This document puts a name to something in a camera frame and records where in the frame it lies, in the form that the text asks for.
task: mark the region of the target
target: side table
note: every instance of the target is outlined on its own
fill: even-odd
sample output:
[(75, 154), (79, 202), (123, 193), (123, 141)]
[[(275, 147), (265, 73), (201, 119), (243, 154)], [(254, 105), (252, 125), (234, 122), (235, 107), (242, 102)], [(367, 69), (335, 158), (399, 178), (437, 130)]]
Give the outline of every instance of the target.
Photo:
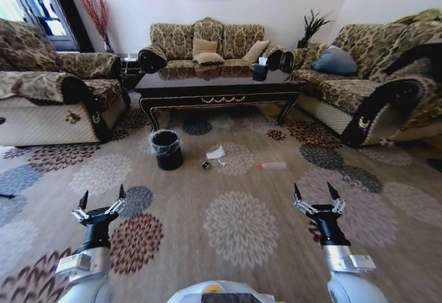
[(145, 73), (141, 71), (138, 54), (120, 54), (122, 61), (122, 70), (120, 81), (127, 91), (133, 91), (135, 86), (141, 80)]

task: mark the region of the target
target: carpet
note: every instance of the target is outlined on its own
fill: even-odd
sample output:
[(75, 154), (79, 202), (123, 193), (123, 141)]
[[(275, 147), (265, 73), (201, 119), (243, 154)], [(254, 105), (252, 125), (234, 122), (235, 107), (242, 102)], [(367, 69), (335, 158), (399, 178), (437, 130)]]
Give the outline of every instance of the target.
[[(421, 142), (351, 149), (298, 110), (277, 126), (278, 111), (159, 111), (182, 139), (173, 172), (157, 167), (136, 104), (107, 144), (2, 148), (1, 193), (16, 197), (0, 197), (0, 302), (56, 302), (67, 289), (57, 261), (85, 235), (70, 211), (85, 190), (88, 209), (110, 205), (121, 183), (128, 203), (110, 227), (115, 302), (161, 303), (206, 280), (328, 302), (317, 228), (292, 205), (294, 182), (306, 201), (328, 202), (327, 181), (347, 200), (339, 223), (353, 252), (378, 267), (367, 278), (390, 302), (440, 302), (442, 174), (426, 159), (441, 153)], [(226, 165), (202, 170), (220, 144)]]

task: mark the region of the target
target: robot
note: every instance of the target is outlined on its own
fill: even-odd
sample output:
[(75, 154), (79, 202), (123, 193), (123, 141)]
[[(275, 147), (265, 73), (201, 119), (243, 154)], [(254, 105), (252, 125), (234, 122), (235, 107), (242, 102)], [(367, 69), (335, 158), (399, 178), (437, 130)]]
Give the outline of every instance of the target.
[[(321, 233), (321, 246), (331, 274), (327, 288), (333, 303), (387, 303), (382, 292), (360, 273), (373, 271), (376, 266), (370, 256), (353, 255), (350, 242), (338, 225), (346, 204), (338, 191), (327, 182), (332, 204), (309, 205), (301, 197), (295, 184), (294, 206), (315, 221)], [(86, 241), (75, 255), (60, 260), (56, 273), (67, 275), (72, 288), (60, 303), (110, 303), (113, 289), (108, 283), (110, 269), (108, 241), (109, 224), (117, 219), (118, 211), (126, 203), (123, 186), (118, 200), (109, 207), (85, 212), (88, 199), (86, 191), (77, 210), (72, 211), (86, 229)], [(203, 298), (219, 295), (216, 302), (275, 303), (272, 295), (260, 294), (246, 284), (227, 281), (208, 281), (178, 291), (167, 303), (205, 302)]]

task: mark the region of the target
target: floral patterned sofa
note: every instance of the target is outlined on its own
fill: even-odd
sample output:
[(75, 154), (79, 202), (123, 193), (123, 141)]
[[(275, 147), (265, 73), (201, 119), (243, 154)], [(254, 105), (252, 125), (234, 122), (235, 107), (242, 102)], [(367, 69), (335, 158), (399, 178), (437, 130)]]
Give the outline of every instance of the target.
[(120, 60), (57, 53), (33, 25), (0, 19), (0, 145), (108, 141), (130, 100)]
[(351, 77), (311, 69), (327, 44), (311, 42), (307, 49), (292, 50), (291, 79), (309, 82), (298, 107), (335, 130), (350, 146), (442, 133), (442, 81), (435, 78), (441, 68), (423, 56), (385, 72), (393, 63), (398, 65), (407, 50), (438, 43), (442, 43), (441, 21), (345, 26), (333, 45), (347, 51), (358, 65)]
[[(163, 79), (217, 76), (251, 76), (251, 63), (242, 58), (252, 45), (264, 39), (261, 25), (222, 24), (212, 18), (204, 18), (194, 24), (154, 23), (151, 26), (152, 45), (140, 50), (141, 69), (149, 74), (158, 72)], [(217, 41), (217, 53), (225, 59), (223, 67), (201, 67), (192, 61), (193, 38)], [(270, 69), (277, 69), (282, 56), (279, 47), (266, 50)]]

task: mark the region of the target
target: coffee table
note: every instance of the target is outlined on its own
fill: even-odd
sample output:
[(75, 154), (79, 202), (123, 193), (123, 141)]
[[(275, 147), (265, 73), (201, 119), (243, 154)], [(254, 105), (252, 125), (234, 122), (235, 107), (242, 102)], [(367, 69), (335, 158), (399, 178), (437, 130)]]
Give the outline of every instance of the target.
[(278, 124), (283, 125), (285, 117), (298, 101), (300, 89), (307, 82), (286, 82), (286, 73), (269, 71), (262, 82), (250, 77), (216, 77), (203, 80), (162, 79), (157, 73), (146, 74), (135, 88), (141, 94), (140, 108), (146, 113), (152, 130), (160, 129), (153, 110), (155, 108), (188, 108), (205, 106), (232, 106), (243, 104), (264, 104), (285, 102)]

